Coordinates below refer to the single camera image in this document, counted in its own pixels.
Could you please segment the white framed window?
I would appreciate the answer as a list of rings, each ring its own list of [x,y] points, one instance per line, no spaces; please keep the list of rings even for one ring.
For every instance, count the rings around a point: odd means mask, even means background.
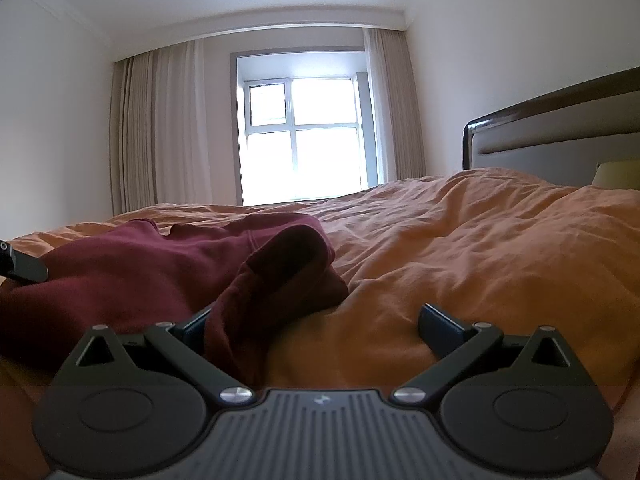
[[[245,52],[232,67],[244,205],[318,200],[378,185],[363,51]]]

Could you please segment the beige left curtain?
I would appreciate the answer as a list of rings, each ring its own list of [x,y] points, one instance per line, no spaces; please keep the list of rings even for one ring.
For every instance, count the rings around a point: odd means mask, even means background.
[[[213,200],[202,40],[114,65],[110,178],[115,214]]]

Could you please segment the maroon long-sleeve shirt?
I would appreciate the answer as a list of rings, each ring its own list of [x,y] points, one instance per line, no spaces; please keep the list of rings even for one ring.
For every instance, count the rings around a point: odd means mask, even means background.
[[[134,219],[44,254],[41,284],[3,283],[1,353],[52,376],[93,325],[136,334],[204,313],[204,358],[259,389],[283,333],[347,297],[333,259],[320,222],[306,214],[176,224],[167,234]]]

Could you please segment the orange duvet cover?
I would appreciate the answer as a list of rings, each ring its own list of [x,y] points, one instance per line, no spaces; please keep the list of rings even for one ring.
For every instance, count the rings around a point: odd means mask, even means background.
[[[394,388],[433,356],[422,304],[509,334],[556,327],[601,388],[615,429],[600,469],[639,474],[639,195],[505,169],[384,184],[286,204],[318,218],[349,288],[272,348],[281,388]]]

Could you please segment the dark padded headboard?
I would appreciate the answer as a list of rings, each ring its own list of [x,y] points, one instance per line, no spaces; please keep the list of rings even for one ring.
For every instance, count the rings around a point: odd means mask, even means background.
[[[464,127],[462,167],[587,185],[604,162],[639,158],[639,84],[630,68],[475,118]]]

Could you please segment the beige right curtain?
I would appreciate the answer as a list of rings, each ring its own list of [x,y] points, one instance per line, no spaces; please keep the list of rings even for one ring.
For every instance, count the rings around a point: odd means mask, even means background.
[[[424,177],[420,107],[406,34],[366,28],[363,40],[378,180],[386,183]]]

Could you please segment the yellow-green pillow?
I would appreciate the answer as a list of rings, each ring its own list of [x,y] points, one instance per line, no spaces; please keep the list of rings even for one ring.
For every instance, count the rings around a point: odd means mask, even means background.
[[[609,190],[640,190],[640,160],[616,160],[602,162],[597,168],[592,184]]]

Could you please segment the beige curtain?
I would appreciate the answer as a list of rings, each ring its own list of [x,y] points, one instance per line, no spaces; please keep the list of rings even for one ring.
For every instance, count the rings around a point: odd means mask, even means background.
[[[366,28],[363,40],[378,180],[386,183],[424,177],[420,107],[406,34]]]
[[[213,200],[202,40],[114,65],[110,178],[115,214]]]

